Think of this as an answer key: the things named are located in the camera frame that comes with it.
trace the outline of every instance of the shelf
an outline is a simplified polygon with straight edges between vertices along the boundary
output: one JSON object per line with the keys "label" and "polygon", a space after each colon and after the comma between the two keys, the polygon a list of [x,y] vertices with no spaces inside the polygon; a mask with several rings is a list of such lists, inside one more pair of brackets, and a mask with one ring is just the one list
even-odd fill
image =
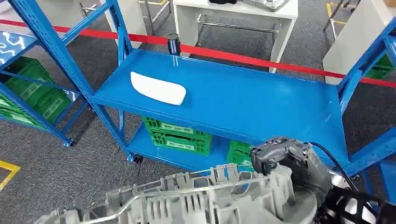
{"label": "shelf", "polygon": [[[184,86],[184,102],[141,95],[131,71]],[[134,49],[92,100],[250,144],[276,136],[315,141],[348,163],[337,89],[321,82]]]}
{"label": "shelf", "polygon": [[384,39],[385,48],[388,52],[388,56],[393,66],[396,66],[396,38],[387,36]]}
{"label": "shelf", "polygon": [[170,163],[190,171],[199,171],[216,167],[220,164],[226,164],[229,145],[230,140],[213,136],[212,150],[209,156],[166,147],[157,147],[151,141],[149,132],[144,124],[141,123],[127,149],[132,153],[137,153],[144,157]]}
{"label": "shelf", "polygon": [[0,31],[0,69],[3,70],[38,43],[37,38]]}
{"label": "shelf", "polygon": [[396,164],[380,162],[385,192],[390,203],[396,203]]}

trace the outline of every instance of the stacked crates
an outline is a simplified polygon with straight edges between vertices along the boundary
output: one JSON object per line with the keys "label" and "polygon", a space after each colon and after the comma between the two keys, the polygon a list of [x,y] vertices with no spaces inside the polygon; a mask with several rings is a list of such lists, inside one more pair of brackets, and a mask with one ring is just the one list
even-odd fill
{"label": "stacked crates", "polygon": [[209,155],[212,136],[188,127],[175,126],[159,120],[142,117],[154,145]]}
{"label": "stacked crates", "polygon": [[377,64],[365,75],[368,78],[384,79],[393,71],[393,65],[387,54],[378,60]]}
{"label": "stacked crates", "polygon": [[[20,57],[7,68],[7,71],[56,84],[46,69],[38,60],[33,58]],[[58,116],[71,104],[65,92],[41,83],[29,82],[15,77],[3,79],[2,82],[50,123],[54,123]],[[1,93],[0,115],[37,128],[44,128],[37,120]]]}
{"label": "stacked crates", "polygon": [[251,168],[250,148],[250,144],[231,140],[226,158],[227,163],[247,165]]}

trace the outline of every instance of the gray plastic part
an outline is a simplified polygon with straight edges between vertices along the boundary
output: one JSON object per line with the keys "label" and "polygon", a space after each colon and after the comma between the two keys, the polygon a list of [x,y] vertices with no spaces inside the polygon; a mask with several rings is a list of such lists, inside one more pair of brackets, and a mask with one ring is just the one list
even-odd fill
{"label": "gray plastic part", "polygon": [[242,0],[243,3],[264,9],[267,11],[275,12],[284,6],[289,0]]}
{"label": "gray plastic part", "polygon": [[293,189],[291,175],[280,164],[268,175],[220,165],[109,191],[92,220],[71,209],[52,212],[36,224],[308,224],[317,209],[315,195],[307,188]]}

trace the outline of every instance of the red rope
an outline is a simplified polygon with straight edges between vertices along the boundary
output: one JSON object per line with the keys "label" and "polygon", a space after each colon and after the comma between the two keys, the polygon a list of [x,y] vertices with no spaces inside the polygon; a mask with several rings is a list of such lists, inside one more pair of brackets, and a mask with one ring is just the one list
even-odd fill
{"label": "red rope", "polygon": [[[0,20],[0,23],[18,26],[18,27],[27,27],[27,25],[24,22],[18,22],[18,21]],[[62,32],[62,33],[66,33],[67,31],[70,30],[69,27],[53,26],[53,28],[55,31]],[[118,38],[117,33],[109,32],[109,31],[94,30],[94,29],[84,29],[80,32],[79,35],[102,38],[102,39],[117,39]],[[128,34],[128,35],[129,35],[129,39],[131,41],[150,43],[150,44],[160,44],[160,45],[167,44],[167,39],[165,37],[138,35],[138,34]],[[266,61],[266,60],[262,60],[262,59],[258,59],[258,58],[242,56],[242,55],[233,54],[233,53],[227,53],[224,51],[194,47],[194,46],[183,45],[183,44],[180,45],[180,50],[182,52],[186,52],[186,53],[190,53],[190,54],[194,54],[194,55],[224,59],[224,60],[228,60],[228,61],[256,65],[256,66],[262,66],[262,67],[273,67],[273,68],[282,69],[282,70],[298,71],[298,72],[319,75],[319,76],[331,76],[331,77],[337,77],[337,78],[344,77],[344,75],[342,75],[342,74],[324,71],[324,70],[320,70],[320,69],[314,69],[314,68],[298,66],[298,65],[293,65],[293,64],[271,62],[271,61]],[[396,82],[389,82],[389,81],[384,81],[384,80],[379,80],[379,79],[364,77],[363,79],[361,79],[360,82],[396,88]]]}

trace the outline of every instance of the black post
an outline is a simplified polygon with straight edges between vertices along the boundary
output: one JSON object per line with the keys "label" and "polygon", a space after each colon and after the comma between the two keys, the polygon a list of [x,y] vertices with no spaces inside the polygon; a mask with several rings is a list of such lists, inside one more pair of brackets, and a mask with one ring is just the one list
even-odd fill
{"label": "black post", "polygon": [[179,35],[177,35],[177,34],[169,34],[168,35],[168,50],[171,55],[180,56]]}

